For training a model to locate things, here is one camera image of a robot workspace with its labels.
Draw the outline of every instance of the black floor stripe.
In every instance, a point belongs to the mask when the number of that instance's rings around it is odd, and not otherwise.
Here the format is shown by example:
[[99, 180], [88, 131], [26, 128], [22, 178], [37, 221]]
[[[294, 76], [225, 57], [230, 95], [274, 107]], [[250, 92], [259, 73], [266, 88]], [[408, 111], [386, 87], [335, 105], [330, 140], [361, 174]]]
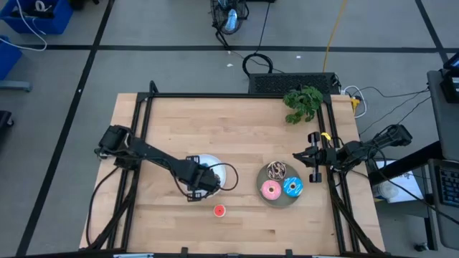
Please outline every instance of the black floor stripe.
[[429, 34], [432, 37], [433, 43], [437, 47], [440, 57], [442, 58], [442, 61], [445, 63], [448, 60], [448, 56], [446, 55], [446, 52], [443, 49], [442, 42], [440, 41], [440, 38], [438, 37], [437, 32], [435, 31], [435, 28], [433, 27], [433, 24], [430, 21], [429, 15], [427, 14], [427, 11], [425, 10], [424, 4], [422, 4], [421, 0], [415, 0], [415, 1], [416, 1], [417, 8], [419, 9], [419, 12], [421, 13], [422, 19], [424, 20], [425, 26], [427, 27], [427, 30], [429, 31]]
[[[41, 45], [25, 44], [23, 47], [42, 47]], [[48, 45], [47, 50], [91, 50], [92, 45]], [[255, 51], [258, 46], [231, 46], [234, 51]], [[138, 46], [138, 45], [100, 45], [97, 50], [112, 51], [226, 51], [222, 46]], [[260, 51], [273, 52], [325, 52], [326, 47], [299, 46], [261, 46]], [[330, 52], [344, 53], [440, 53], [435, 47], [330, 47]], [[459, 48], [443, 48], [444, 53], [459, 52]]]
[[451, 53], [459, 53], [459, 48], [445, 48], [445, 53], [451, 54]]
[[[33, 47], [40, 49], [43, 45], [38, 44], [22, 44], [21, 47]], [[46, 50], [91, 50], [92, 45], [62, 45], [62, 44], [48, 44]]]
[[90, 50], [85, 68], [82, 71], [81, 78], [78, 82], [77, 89], [75, 90], [72, 103], [70, 104], [69, 112], [67, 114], [67, 117], [65, 118], [65, 122], [62, 127], [62, 131], [59, 135], [59, 139], [57, 140], [55, 151], [52, 154], [51, 161], [49, 162], [49, 166], [46, 171], [46, 175], [44, 176], [42, 187], [40, 188], [37, 200], [35, 201], [34, 208], [32, 209], [32, 212], [29, 217], [29, 221], [27, 222], [24, 233], [22, 234], [21, 241], [16, 251], [17, 256], [26, 255], [30, 245], [30, 241], [32, 240], [32, 237], [34, 235], [34, 231], [37, 227], [37, 222], [40, 217], [40, 214], [42, 213], [42, 209], [46, 201], [46, 197], [48, 195], [52, 179], [54, 178], [56, 173], [57, 164], [59, 163], [60, 156], [62, 155], [65, 142], [70, 132], [70, 127], [72, 126], [75, 113], [77, 112], [77, 107], [80, 102], [81, 95], [83, 93], [83, 90], [85, 89], [86, 81], [90, 74], [91, 67], [93, 66], [95, 54], [97, 52], [97, 46], [100, 44], [100, 40], [102, 39], [102, 35], [105, 30], [105, 26], [107, 25], [108, 17], [110, 16], [110, 12], [112, 10], [114, 1], [115, 0], [109, 0], [107, 8], [105, 9], [102, 21], [98, 29], [98, 33], [96, 34], [96, 37], [94, 39], [93, 47]]

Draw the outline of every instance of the keyboard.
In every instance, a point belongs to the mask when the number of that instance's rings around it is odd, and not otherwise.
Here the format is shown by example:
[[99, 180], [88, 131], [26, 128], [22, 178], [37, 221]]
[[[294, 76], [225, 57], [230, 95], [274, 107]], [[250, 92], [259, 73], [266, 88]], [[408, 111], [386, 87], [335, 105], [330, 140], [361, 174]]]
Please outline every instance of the keyboard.
[[459, 207], [459, 172], [441, 168], [439, 173], [440, 202]]

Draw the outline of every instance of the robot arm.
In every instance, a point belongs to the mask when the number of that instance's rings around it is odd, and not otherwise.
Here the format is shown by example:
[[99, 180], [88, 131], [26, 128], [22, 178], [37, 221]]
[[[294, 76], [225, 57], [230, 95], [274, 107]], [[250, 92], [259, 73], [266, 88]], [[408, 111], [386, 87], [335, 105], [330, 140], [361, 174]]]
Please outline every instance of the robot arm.
[[[96, 154], [101, 158], [115, 156], [115, 165], [124, 169], [134, 169], [139, 161], [147, 160], [169, 170], [176, 180], [187, 185], [192, 193], [189, 201], [200, 201], [219, 189], [219, 179], [212, 169], [206, 168], [192, 158], [179, 160], [147, 144], [133, 135], [130, 128], [111, 125], [99, 142]], [[206, 196], [197, 196], [196, 190], [207, 191]]]
[[[363, 143], [361, 141], [350, 141], [342, 148], [319, 149], [317, 144], [311, 143], [311, 147], [306, 148], [301, 153], [294, 153], [293, 157], [301, 161], [306, 167], [314, 168], [313, 174], [318, 173], [318, 166], [332, 166], [335, 171], [349, 171], [359, 165], [362, 161], [367, 161], [376, 155], [377, 149], [387, 146], [406, 146], [411, 143], [412, 136], [403, 125], [390, 125], [383, 130], [385, 133], [378, 133], [373, 139]], [[311, 133], [308, 139], [320, 139], [318, 132]]]

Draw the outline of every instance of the gray plate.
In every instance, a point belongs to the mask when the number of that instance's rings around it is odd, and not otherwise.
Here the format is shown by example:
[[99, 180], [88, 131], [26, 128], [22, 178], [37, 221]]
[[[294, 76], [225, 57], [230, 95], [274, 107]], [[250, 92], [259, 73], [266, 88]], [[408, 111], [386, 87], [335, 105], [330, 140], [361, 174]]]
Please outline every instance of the gray plate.
[[[287, 206], [290, 206], [292, 203], [294, 203], [296, 200], [298, 200], [299, 197], [289, 197], [287, 194], [284, 193], [284, 190], [282, 190], [282, 192], [280, 193], [279, 198], [277, 198], [276, 200], [268, 200], [265, 197], [263, 197], [263, 195], [261, 194], [261, 185], [263, 185], [264, 182], [270, 180], [270, 178], [268, 177], [268, 173], [266, 173], [266, 168], [267, 167], [268, 167], [268, 165], [266, 164], [265, 166], [263, 166], [261, 168], [260, 172], [258, 172], [257, 185], [256, 185], [258, 195], [261, 197], [261, 199], [263, 201], [265, 201], [265, 203], [267, 203], [270, 206], [273, 206], [273, 207], [276, 207], [276, 208], [285, 208]], [[291, 166], [289, 166], [287, 164], [285, 164], [285, 167], [287, 168], [287, 173], [285, 174], [285, 178], [296, 176], [299, 179], [303, 180], [298, 175], [298, 173], [296, 172], [296, 170], [294, 168], [292, 168]], [[277, 182], [280, 184], [280, 187], [283, 187], [284, 179], [279, 180]]]

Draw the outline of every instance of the sprinkled donut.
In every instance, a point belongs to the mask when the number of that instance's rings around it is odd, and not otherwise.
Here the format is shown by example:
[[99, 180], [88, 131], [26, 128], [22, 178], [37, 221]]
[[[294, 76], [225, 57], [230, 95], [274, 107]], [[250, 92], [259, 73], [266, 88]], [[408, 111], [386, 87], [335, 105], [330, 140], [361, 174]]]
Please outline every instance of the sprinkled donut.
[[285, 178], [287, 168], [284, 163], [280, 161], [273, 161], [268, 164], [266, 172], [268, 173], [268, 178], [274, 181], [279, 181]]

